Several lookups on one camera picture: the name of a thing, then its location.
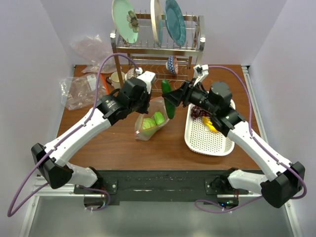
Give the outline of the dark green cucumber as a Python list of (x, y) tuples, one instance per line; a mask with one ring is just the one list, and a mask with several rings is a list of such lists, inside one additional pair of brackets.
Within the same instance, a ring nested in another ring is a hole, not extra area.
[[(161, 81), (161, 90), (163, 94), (169, 93), (172, 91), (170, 83), (168, 80), (163, 79)], [(164, 98), (166, 113), (169, 119), (174, 119), (176, 107), (167, 99)]]

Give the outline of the light green chayote squash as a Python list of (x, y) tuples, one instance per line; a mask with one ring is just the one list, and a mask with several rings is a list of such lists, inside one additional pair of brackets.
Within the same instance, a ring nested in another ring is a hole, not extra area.
[(160, 125), (165, 122), (164, 115), (161, 112), (155, 112), (154, 113), (154, 121), (156, 122), (156, 125)]

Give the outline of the green cabbage toy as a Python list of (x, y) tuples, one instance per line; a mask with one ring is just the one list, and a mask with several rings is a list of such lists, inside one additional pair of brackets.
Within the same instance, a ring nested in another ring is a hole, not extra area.
[(141, 130), (147, 130), (156, 126), (153, 118), (144, 118), (141, 125)]

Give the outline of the yellow banana bunch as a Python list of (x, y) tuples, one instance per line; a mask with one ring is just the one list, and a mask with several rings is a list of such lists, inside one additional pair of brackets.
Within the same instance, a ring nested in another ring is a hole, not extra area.
[(218, 132), (218, 130), (213, 126), (212, 122), (209, 120), (208, 117), (202, 117), (202, 123), (212, 132)]

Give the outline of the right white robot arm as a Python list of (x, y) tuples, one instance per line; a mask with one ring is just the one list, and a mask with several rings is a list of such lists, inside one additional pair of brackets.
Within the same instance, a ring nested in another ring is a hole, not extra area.
[(177, 90), (164, 90), (162, 96), (176, 107), (193, 104), (209, 112), (215, 129), (240, 146), (263, 172), (260, 175), (231, 168), (211, 182), (213, 188), (226, 194), (237, 189), (261, 194), (275, 208), (307, 194), (304, 166), (278, 154), (252, 130), (249, 122), (231, 106), (232, 93), (226, 83), (215, 82), (206, 92), (199, 82), (186, 81)]

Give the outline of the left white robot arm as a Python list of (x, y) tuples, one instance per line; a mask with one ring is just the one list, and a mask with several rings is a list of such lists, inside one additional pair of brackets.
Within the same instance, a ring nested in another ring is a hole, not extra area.
[(130, 113), (146, 114), (153, 83), (145, 75), (127, 80), (121, 89), (99, 99), (96, 107), (64, 134), (44, 146), (37, 143), (31, 148), (34, 161), (51, 188), (75, 184), (85, 186), (92, 194), (101, 191), (101, 177), (94, 168), (73, 165), (69, 160), (93, 137)]

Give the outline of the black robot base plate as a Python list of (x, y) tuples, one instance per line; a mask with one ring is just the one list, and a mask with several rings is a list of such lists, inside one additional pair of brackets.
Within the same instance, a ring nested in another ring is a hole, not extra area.
[(212, 181), (223, 170), (100, 170), (111, 205), (123, 201), (195, 202), (207, 199), (215, 202), (218, 195), (231, 195), (215, 189)]

